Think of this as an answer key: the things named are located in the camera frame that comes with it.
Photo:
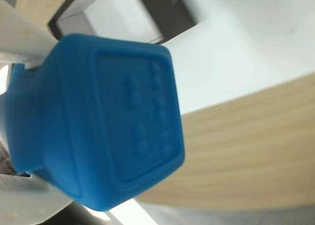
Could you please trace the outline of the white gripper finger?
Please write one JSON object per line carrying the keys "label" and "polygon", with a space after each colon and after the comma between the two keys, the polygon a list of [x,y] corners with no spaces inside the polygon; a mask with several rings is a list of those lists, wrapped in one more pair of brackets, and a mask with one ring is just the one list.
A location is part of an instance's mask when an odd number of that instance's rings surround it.
{"label": "white gripper finger", "polygon": [[72,202],[58,188],[38,176],[0,176],[0,223],[40,224]]}
{"label": "white gripper finger", "polygon": [[42,65],[57,40],[23,16],[5,0],[0,0],[0,61],[24,64],[26,69]]}

